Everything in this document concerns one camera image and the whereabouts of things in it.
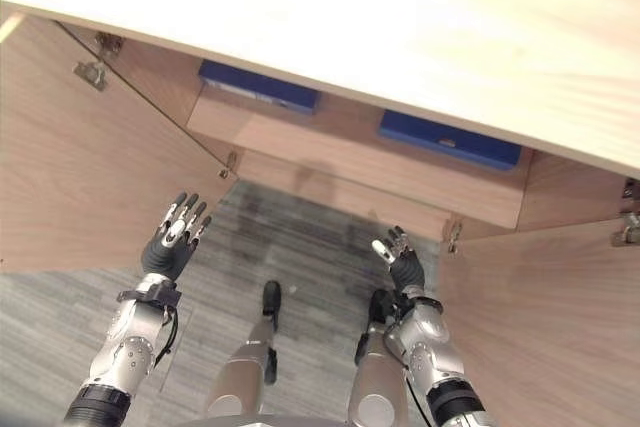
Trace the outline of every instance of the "black hand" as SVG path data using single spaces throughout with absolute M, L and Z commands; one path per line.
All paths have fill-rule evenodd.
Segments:
M 174 214 L 186 197 L 182 193 L 170 205 L 156 234 L 145 246 L 141 259 L 145 273 L 162 274 L 175 282 L 195 252 L 202 232 L 211 222 L 211 216 L 202 221 L 200 228 L 192 236 L 192 230 L 207 204 L 201 203 L 187 220 L 189 212 L 198 201 L 198 194 L 193 194 L 173 221 Z

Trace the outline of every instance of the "blue box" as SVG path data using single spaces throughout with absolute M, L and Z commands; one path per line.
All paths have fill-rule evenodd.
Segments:
M 313 114 L 319 96 L 317 90 L 212 60 L 202 62 L 198 75 L 208 84 L 223 90 L 277 104 L 304 114 Z
M 391 110 L 385 111 L 379 133 L 499 170 L 512 169 L 518 163 L 522 150 L 521 146 L 511 142 Z

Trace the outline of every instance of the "robot forearm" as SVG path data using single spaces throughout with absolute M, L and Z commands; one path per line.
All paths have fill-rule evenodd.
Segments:
M 426 395 L 436 425 L 496 426 L 464 375 L 462 360 L 442 322 L 442 307 L 427 298 L 415 302 L 390 337 L 401 346 L 410 380 Z
M 198 246 L 211 222 L 206 209 L 193 194 L 181 193 L 169 206 L 155 234 L 142 252 L 145 276 L 135 290 L 121 292 L 120 309 L 107 332 L 80 392 L 64 419 L 66 426 L 119 427 L 142 380 L 151 373 L 175 339 L 180 292 L 175 281 Z M 178 212 L 181 204 L 185 206 Z M 167 346 L 158 351 L 158 334 L 170 316 L 173 327 Z
M 120 294 L 121 307 L 64 425 L 117 427 L 124 421 L 140 383 L 155 366 L 158 334 L 179 297 L 173 281 L 155 273 Z
M 400 320 L 388 333 L 396 355 L 407 366 L 409 380 L 426 396 L 438 427 L 495 427 L 464 375 L 462 359 L 442 320 L 442 304 L 424 292 L 422 265 L 407 235 L 396 227 L 373 249 L 389 265 L 402 299 Z

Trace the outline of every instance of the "wooden countertop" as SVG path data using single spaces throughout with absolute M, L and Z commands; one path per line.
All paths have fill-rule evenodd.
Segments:
M 3 0 L 640 177 L 640 0 Z

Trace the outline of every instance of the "metal joint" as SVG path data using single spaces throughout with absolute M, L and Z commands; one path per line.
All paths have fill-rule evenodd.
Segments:
M 102 92 L 107 86 L 107 64 L 105 60 L 114 59 L 122 50 L 124 39 L 117 35 L 98 32 L 95 36 L 95 42 L 100 47 L 95 62 L 78 62 L 73 73 L 82 80 L 93 86 L 96 90 Z

